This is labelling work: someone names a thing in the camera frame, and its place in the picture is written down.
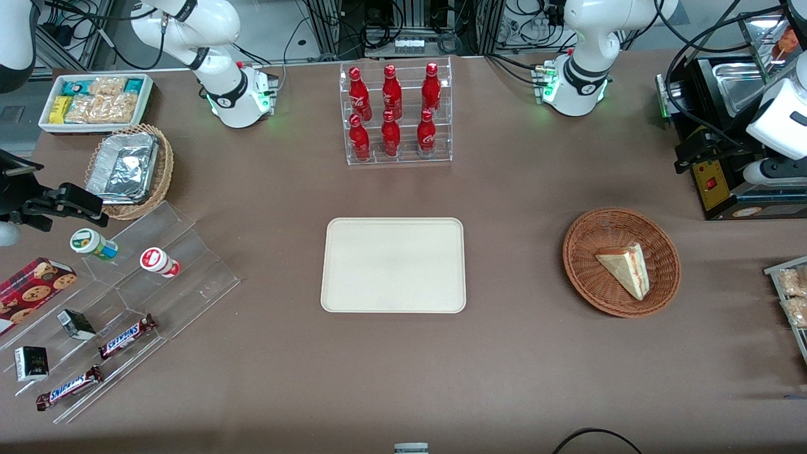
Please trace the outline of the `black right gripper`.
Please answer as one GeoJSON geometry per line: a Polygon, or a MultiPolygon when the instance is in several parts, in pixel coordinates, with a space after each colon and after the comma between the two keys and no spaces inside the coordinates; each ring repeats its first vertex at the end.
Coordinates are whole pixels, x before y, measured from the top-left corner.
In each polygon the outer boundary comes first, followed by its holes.
{"type": "Polygon", "coordinates": [[[44,166],[1,150],[1,221],[50,231],[57,211],[64,218],[84,219],[106,228],[109,216],[103,199],[73,183],[50,189],[38,182],[35,172],[44,166]]]}

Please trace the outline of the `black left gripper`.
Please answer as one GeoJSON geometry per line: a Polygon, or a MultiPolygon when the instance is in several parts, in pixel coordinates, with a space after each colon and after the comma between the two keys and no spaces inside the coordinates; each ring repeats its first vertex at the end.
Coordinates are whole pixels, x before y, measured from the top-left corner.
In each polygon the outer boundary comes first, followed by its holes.
{"type": "Polygon", "coordinates": [[[686,138],[686,144],[675,146],[675,173],[681,175],[697,164],[724,158],[730,166],[748,166],[767,157],[767,149],[746,133],[745,126],[729,127],[725,133],[742,147],[708,127],[696,127],[686,138]]]}

